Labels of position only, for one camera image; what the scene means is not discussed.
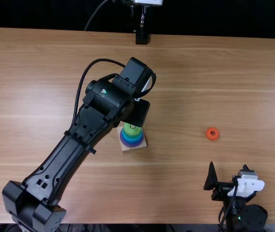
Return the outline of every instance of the orange ring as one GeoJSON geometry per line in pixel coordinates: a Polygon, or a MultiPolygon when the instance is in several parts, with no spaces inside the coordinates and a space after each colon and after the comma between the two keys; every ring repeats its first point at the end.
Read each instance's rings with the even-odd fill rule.
{"type": "Polygon", "coordinates": [[[208,128],[206,131],[206,137],[209,140],[213,140],[213,141],[218,139],[219,138],[219,130],[214,127],[208,128]]]}

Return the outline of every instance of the black background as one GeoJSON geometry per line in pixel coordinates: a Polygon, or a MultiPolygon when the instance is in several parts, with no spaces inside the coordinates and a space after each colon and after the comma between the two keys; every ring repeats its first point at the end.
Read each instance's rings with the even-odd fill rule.
{"type": "MultiPolygon", "coordinates": [[[[0,0],[0,27],[83,30],[102,0],[0,0]]],[[[133,32],[141,8],[130,17],[120,1],[107,2],[88,30],[133,32]]],[[[275,38],[275,0],[164,0],[145,18],[152,34],[275,38]]]]}

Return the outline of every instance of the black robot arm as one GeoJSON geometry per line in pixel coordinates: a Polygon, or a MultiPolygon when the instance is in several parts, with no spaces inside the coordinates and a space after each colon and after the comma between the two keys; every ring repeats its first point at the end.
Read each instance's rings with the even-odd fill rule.
{"type": "Polygon", "coordinates": [[[10,181],[2,191],[6,211],[22,230],[56,230],[66,213],[58,206],[62,194],[87,155],[95,153],[94,146],[120,121],[143,125],[150,103],[134,98],[149,92],[142,89],[150,77],[153,87],[156,76],[152,70],[131,58],[119,75],[111,74],[89,83],[70,129],[47,159],[22,183],[10,181]]]}

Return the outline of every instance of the table surface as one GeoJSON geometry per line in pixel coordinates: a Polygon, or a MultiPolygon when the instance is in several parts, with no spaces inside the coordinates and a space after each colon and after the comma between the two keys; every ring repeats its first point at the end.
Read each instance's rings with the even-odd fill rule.
{"type": "MultiPolygon", "coordinates": [[[[22,181],[69,128],[77,85],[94,59],[136,57],[157,74],[146,149],[123,154],[116,130],[67,186],[64,223],[217,223],[221,202],[203,191],[209,162],[230,181],[243,164],[265,181],[252,203],[275,223],[275,40],[0,29],[0,222],[11,222],[1,191],[22,181]],[[205,137],[208,127],[220,138],[205,137]]],[[[85,80],[121,68],[100,63],[85,80]]]]}

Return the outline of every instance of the purple ring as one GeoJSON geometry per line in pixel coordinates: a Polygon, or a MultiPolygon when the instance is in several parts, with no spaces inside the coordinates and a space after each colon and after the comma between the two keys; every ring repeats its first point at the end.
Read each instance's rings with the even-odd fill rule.
{"type": "Polygon", "coordinates": [[[143,139],[141,139],[141,141],[139,141],[139,142],[136,143],[136,144],[129,144],[129,143],[127,143],[127,142],[125,141],[125,139],[123,138],[122,133],[120,133],[120,140],[121,140],[121,142],[122,142],[124,145],[128,146],[128,147],[136,147],[136,146],[140,145],[140,144],[143,142],[143,139]]]}

